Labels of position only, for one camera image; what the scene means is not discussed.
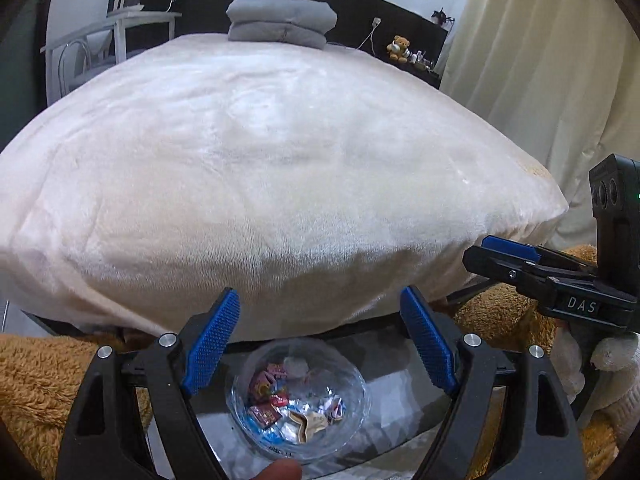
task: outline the table surface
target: table surface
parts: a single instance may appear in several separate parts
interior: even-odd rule
[[[417,77],[418,79],[422,79],[425,83],[433,86],[436,89],[440,89],[440,83],[442,79],[440,75],[437,74],[436,72],[432,72],[431,70],[418,70],[411,63],[398,63],[396,61],[391,61],[388,58],[388,56],[383,57],[382,61],[384,61],[389,65],[395,66],[398,70],[402,70],[403,72],[408,72],[409,74]]]
[[[181,12],[162,12],[160,10],[128,10],[125,12],[118,12],[116,14],[112,14],[111,16],[107,16],[105,19],[100,20],[99,22],[91,23],[83,28],[79,28],[62,38],[58,38],[47,43],[40,49],[40,52],[44,52],[46,50],[53,50],[58,48],[59,46],[66,45],[69,41],[76,40],[77,38],[82,38],[87,34],[93,34],[95,32],[102,32],[104,30],[112,29],[116,22],[123,21],[135,21],[137,25],[145,25],[151,23],[162,23],[168,22],[169,20],[180,18],[182,16]]]

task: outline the candy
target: candy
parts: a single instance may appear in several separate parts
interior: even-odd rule
[[[334,423],[342,420],[344,417],[344,404],[340,397],[336,397],[331,407],[331,413],[329,415],[329,422]]]
[[[286,379],[287,378],[287,370],[284,365],[276,365],[276,364],[268,364],[267,365],[267,373],[273,376],[275,379]]]
[[[323,399],[320,401],[318,405],[318,412],[327,414],[331,412],[334,407],[334,398],[329,397],[328,399]]]
[[[300,444],[300,441],[298,439],[299,428],[300,427],[297,424],[294,424],[292,422],[285,422],[282,425],[280,434],[282,435],[284,440],[287,440],[292,444]]]
[[[300,444],[306,444],[311,437],[319,431],[325,430],[329,425],[327,418],[318,412],[308,412],[305,415],[298,412],[289,412],[289,418],[298,424],[298,440]]]
[[[285,392],[278,392],[269,398],[269,402],[276,408],[283,408],[289,405],[289,397]]]
[[[274,392],[286,392],[288,390],[289,390],[289,383],[287,383],[286,379],[276,380],[276,385],[273,388]]]
[[[258,404],[249,408],[249,415],[263,430],[273,426],[281,417],[280,413],[270,404]]]
[[[282,366],[291,379],[302,379],[309,372],[309,365],[299,357],[285,357]]]
[[[267,400],[276,385],[276,379],[265,371],[258,372],[254,375],[249,386],[249,393],[256,402]]]

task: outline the white fleece fabric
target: white fleece fabric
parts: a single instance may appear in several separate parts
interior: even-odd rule
[[[463,286],[463,251],[533,244],[544,167],[362,52],[183,36],[56,102],[0,154],[0,289],[76,324],[178,331],[224,286],[232,340],[329,330]]]

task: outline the small teddy bear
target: small teddy bear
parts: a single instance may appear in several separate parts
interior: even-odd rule
[[[391,61],[406,63],[411,53],[409,52],[409,40],[402,36],[396,36],[390,45],[386,46]]]

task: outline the wire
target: wire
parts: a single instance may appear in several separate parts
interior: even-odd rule
[[[369,35],[362,41],[362,43],[360,44],[360,46],[356,49],[356,50],[360,50],[362,48],[362,46],[367,43],[367,40],[371,40],[371,53],[375,56],[376,55],[376,51],[373,50],[373,33],[376,31],[376,29],[378,28],[378,25],[374,25],[374,27],[371,29],[371,32],[369,33]]]

